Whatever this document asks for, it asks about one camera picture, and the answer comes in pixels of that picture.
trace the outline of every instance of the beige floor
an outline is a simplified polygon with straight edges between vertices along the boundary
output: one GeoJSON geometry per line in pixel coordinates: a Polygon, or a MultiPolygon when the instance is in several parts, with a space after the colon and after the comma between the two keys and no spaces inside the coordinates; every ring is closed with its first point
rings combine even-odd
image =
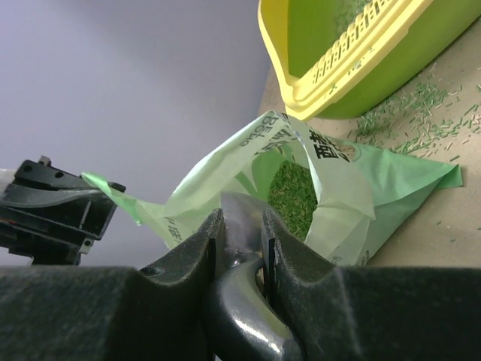
{"type": "MultiPolygon", "coordinates": [[[[480,49],[481,21],[477,21],[420,74],[419,79],[430,79],[439,89],[455,93],[451,105],[432,111],[432,123],[460,119],[475,103],[481,114],[480,49]]],[[[284,111],[272,70],[259,113],[267,110],[284,111]]],[[[403,121],[396,120],[399,126],[403,121]]],[[[354,120],[314,119],[310,125],[337,138],[346,138],[355,129],[354,120]]],[[[463,169],[464,187],[435,191],[373,257],[371,265],[481,266],[481,134],[464,129],[457,137],[446,140],[441,151],[431,154],[430,159],[448,162],[455,155],[460,155],[456,162],[463,169]],[[445,150],[449,142],[452,145],[445,150]]]]}

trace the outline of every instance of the black plastic part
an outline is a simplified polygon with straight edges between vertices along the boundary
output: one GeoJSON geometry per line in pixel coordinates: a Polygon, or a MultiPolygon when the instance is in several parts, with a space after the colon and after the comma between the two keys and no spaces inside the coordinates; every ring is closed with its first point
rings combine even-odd
{"type": "Polygon", "coordinates": [[[308,360],[481,359],[481,268],[334,268],[264,220],[274,309],[308,360]]]}
{"type": "Polygon", "coordinates": [[[212,361],[199,314],[222,229],[222,212],[214,211],[139,272],[0,268],[0,359],[212,361]]]}
{"type": "Polygon", "coordinates": [[[102,238],[115,209],[101,190],[53,168],[49,158],[26,160],[0,194],[0,247],[33,264],[78,265],[80,249],[102,238]]]}

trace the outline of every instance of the black plastic mechanism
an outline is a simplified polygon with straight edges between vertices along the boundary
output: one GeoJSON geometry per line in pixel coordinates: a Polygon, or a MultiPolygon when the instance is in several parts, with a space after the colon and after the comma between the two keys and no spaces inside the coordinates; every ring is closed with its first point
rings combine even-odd
{"type": "Polygon", "coordinates": [[[227,219],[140,271],[0,268],[0,359],[479,360],[481,269],[336,267],[272,211],[236,257],[227,219]]]}
{"type": "Polygon", "coordinates": [[[49,158],[26,160],[0,193],[0,247],[30,256],[32,264],[78,265],[80,255],[102,238],[115,209],[101,190],[52,167],[49,158]]]}

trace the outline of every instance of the floor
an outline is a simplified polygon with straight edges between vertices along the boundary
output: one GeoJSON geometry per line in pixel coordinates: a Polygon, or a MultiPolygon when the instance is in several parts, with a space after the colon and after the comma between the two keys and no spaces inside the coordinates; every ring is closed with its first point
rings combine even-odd
{"type": "MultiPolygon", "coordinates": [[[[446,96],[439,104],[431,103],[422,117],[412,121],[412,110],[394,109],[389,128],[402,134],[402,141],[418,136],[417,129],[428,124],[451,132],[457,124],[457,135],[442,138],[437,147],[417,150],[412,156],[458,162],[463,170],[464,187],[437,190],[413,214],[379,252],[371,265],[444,265],[481,266],[481,21],[475,22],[449,49],[438,56],[419,76],[397,91],[395,97],[413,94],[421,83],[429,83],[446,96]]],[[[260,114],[267,110],[284,111],[275,73],[271,69],[262,98],[260,114]]],[[[386,104],[375,111],[386,111],[386,104]]],[[[313,119],[310,125],[326,135],[354,140],[356,120],[313,119]]],[[[380,133],[378,146],[393,147],[390,131],[380,133]]],[[[371,139],[359,138],[368,143],[371,139]]]]}

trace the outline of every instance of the black clamp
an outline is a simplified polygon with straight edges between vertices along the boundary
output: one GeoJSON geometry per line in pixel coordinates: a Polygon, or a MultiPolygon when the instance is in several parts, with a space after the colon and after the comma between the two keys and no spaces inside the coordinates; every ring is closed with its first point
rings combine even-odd
{"type": "Polygon", "coordinates": [[[0,194],[0,247],[32,257],[32,264],[78,265],[104,235],[115,209],[101,190],[52,167],[49,158],[26,160],[0,194]]]}

